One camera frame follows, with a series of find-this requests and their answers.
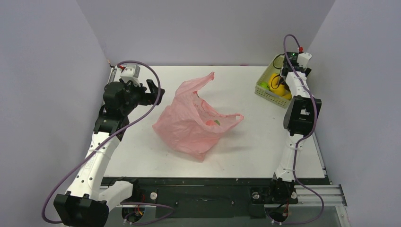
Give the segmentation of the green fake lime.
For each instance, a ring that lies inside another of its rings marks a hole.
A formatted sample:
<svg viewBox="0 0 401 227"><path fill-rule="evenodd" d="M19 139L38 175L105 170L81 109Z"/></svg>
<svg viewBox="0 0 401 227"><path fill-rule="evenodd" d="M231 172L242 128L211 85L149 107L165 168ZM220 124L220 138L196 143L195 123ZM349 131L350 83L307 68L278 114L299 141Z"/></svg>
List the green fake lime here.
<svg viewBox="0 0 401 227"><path fill-rule="evenodd" d="M261 82L260 86L265 90L269 90L270 89L269 84L267 82Z"/></svg>

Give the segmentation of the pink plastic bag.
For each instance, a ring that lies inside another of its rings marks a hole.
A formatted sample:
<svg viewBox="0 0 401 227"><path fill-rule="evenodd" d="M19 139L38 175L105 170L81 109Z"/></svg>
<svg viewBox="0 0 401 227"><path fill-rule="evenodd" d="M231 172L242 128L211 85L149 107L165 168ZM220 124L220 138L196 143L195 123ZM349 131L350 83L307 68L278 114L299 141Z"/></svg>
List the pink plastic bag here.
<svg viewBox="0 0 401 227"><path fill-rule="evenodd" d="M203 161L206 153L244 116L221 114L198 95L198 91L215 78L207 76L183 82L172 103L164 109L152 128L171 149Z"/></svg>

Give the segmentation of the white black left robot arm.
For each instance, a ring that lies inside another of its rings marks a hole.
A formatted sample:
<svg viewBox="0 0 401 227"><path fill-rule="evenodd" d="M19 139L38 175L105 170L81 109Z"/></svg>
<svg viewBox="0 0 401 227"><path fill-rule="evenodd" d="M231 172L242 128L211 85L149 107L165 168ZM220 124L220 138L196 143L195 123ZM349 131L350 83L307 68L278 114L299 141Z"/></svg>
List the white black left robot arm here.
<svg viewBox="0 0 401 227"><path fill-rule="evenodd" d="M134 182L116 181L100 190L111 157L123 139L130 121L128 115L139 105L160 104L165 93L148 79L147 86L120 79L104 87L103 101L96 120L92 141L83 164L64 194L57 194L53 205L62 224L70 227L103 227L109 212L126 200L136 203L141 190Z"/></svg>

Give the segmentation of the yellow fake banana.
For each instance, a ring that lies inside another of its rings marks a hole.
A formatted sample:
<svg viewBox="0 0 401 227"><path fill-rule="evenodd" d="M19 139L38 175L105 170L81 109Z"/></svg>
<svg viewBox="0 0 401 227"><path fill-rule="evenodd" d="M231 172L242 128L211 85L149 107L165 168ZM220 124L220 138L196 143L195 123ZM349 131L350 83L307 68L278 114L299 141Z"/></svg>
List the yellow fake banana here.
<svg viewBox="0 0 401 227"><path fill-rule="evenodd" d="M286 100L291 100L292 99L292 94L291 93L286 93L285 95L282 96L282 98Z"/></svg>

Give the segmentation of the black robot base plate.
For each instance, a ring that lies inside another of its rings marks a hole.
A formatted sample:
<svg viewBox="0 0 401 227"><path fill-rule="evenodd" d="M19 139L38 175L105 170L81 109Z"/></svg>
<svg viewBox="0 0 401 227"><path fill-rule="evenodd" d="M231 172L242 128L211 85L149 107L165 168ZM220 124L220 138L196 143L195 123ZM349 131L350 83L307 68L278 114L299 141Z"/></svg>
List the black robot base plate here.
<svg viewBox="0 0 401 227"><path fill-rule="evenodd" d="M117 181L134 183L129 201L173 207L172 218L264 218L298 203L293 183L270 178L104 177L101 186Z"/></svg>

